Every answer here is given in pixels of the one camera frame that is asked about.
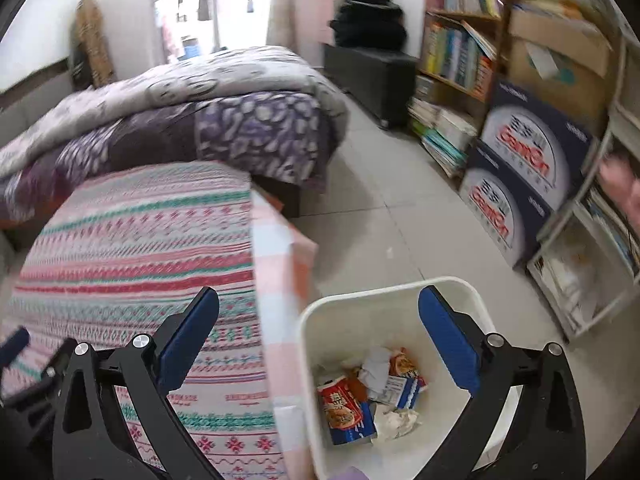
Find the purple patterned blanket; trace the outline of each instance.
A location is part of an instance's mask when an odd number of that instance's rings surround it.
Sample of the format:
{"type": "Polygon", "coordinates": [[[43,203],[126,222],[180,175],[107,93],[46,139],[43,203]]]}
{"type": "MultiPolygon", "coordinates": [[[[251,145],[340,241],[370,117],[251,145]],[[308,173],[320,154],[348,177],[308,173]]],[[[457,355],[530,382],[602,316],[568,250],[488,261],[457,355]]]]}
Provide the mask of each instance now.
{"type": "Polygon", "coordinates": [[[302,186],[340,142],[316,97],[253,92],[153,108],[96,128],[0,180],[0,225],[52,210],[85,180],[147,164],[219,160],[302,186]]]}

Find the blue gripper pad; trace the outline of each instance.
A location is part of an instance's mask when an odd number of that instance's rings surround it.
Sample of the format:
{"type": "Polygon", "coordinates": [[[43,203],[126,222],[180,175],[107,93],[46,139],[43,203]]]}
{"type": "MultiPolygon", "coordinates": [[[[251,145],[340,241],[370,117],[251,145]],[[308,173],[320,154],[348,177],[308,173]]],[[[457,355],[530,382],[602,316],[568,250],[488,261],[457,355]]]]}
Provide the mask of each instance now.
{"type": "Polygon", "coordinates": [[[182,386],[191,365],[218,320],[220,301],[209,288],[187,314],[158,358],[159,374],[156,388],[166,395],[182,386]]]}
{"type": "Polygon", "coordinates": [[[433,286],[420,291],[418,314],[459,388],[475,395],[480,388],[480,356],[453,317],[453,310],[433,286]]]}
{"type": "Polygon", "coordinates": [[[2,368],[7,368],[28,344],[29,332],[21,326],[0,345],[0,373],[2,373],[2,368]]]}

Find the metal screw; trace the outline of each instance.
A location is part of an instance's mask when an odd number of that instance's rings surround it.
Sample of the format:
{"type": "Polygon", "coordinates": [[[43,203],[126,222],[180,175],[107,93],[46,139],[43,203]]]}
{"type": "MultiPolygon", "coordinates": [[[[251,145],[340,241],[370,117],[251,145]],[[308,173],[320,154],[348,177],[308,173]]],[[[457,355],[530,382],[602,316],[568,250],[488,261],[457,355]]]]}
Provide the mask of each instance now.
{"type": "Polygon", "coordinates": [[[149,344],[149,341],[151,341],[151,339],[149,339],[149,336],[147,334],[140,334],[133,338],[133,346],[135,346],[136,348],[144,348],[149,344]]]}
{"type": "Polygon", "coordinates": [[[494,348],[500,348],[504,345],[504,338],[500,334],[489,334],[486,341],[494,348]]]}
{"type": "Polygon", "coordinates": [[[76,355],[84,355],[89,351],[89,345],[87,343],[80,343],[76,346],[76,355]]]}
{"type": "Polygon", "coordinates": [[[549,345],[549,351],[553,355],[562,355],[562,347],[558,343],[551,343],[549,345]]]}

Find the wooden bookshelf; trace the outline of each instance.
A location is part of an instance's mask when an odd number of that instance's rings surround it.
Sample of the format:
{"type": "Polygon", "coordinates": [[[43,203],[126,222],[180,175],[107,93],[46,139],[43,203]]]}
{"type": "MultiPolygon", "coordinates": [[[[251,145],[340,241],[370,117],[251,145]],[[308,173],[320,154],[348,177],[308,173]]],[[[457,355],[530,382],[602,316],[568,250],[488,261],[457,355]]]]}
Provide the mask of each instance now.
{"type": "Polygon", "coordinates": [[[463,93],[465,96],[468,96],[478,101],[479,103],[484,104],[484,109],[482,110],[482,113],[479,114],[480,116],[476,117],[476,114],[472,114],[476,119],[478,119],[479,124],[483,122],[481,116],[485,115],[487,95],[490,94],[490,89],[493,87],[495,75],[496,73],[500,72],[502,67],[502,44],[504,42],[506,27],[508,24],[509,12],[508,0],[501,0],[501,2],[502,8],[500,9],[500,17],[497,17],[492,14],[486,13],[478,14],[469,12],[455,12],[445,9],[434,9],[433,4],[429,5],[431,1],[425,0],[426,11],[424,13],[424,23],[422,28],[422,52],[420,55],[418,71],[420,72],[420,74],[432,78],[439,83],[443,83],[450,88],[454,88],[457,91],[463,93]],[[492,62],[490,82],[487,85],[488,90],[483,95],[480,95],[477,92],[470,91],[464,86],[461,86],[439,75],[429,73],[426,70],[426,62],[429,57],[429,34],[431,23],[440,22],[447,28],[462,28],[462,21],[468,21],[473,28],[478,30],[482,35],[486,36],[496,47],[497,55],[496,59],[492,62]]]}
{"type": "Polygon", "coordinates": [[[432,74],[431,72],[427,72],[426,70],[423,69],[418,69],[420,71],[421,74],[430,77],[431,79],[435,79],[436,81],[440,81],[441,83],[444,83],[445,85],[449,85],[452,88],[455,88],[456,90],[459,90],[462,93],[465,93],[466,95],[469,95],[471,97],[473,97],[474,99],[478,99],[479,101],[484,102],[484,98],[485,96],[481,96],[476,92],[473,92],[471,90],[469,90],[468,88],[465,88],[461,85],[459,85],[458,83],[455,83],[449,79],[446,79],[440,75],[437,74],[432,74]]]}
{"type": "Polygon", "coordinates": [[[427,9],[427,14],[445,16],[454,20],[487,20],[488,22],[501,22],[502,18],[491,14],[470,14],[468,12],[453,12],[452,10],[427,9]]]}

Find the white tiled floor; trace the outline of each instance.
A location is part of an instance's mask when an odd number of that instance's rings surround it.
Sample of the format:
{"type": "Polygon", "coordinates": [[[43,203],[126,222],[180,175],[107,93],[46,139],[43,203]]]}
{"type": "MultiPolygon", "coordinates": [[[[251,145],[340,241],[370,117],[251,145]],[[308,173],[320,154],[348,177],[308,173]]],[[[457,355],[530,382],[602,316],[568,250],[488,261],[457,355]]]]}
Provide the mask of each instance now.
{"type": "MultiPolygon", "coordinates": [[[[351,126],[324,195],[295,225],[318,242],[318,296],[454,275],[480,292],[516,346],[561,341],[528,279],[514,272],[417,141],[380,130],[351,100],[351,126]]],[[[640,404],[640,304],[566,347],[583,410],[588,471],[640,404]]]]}

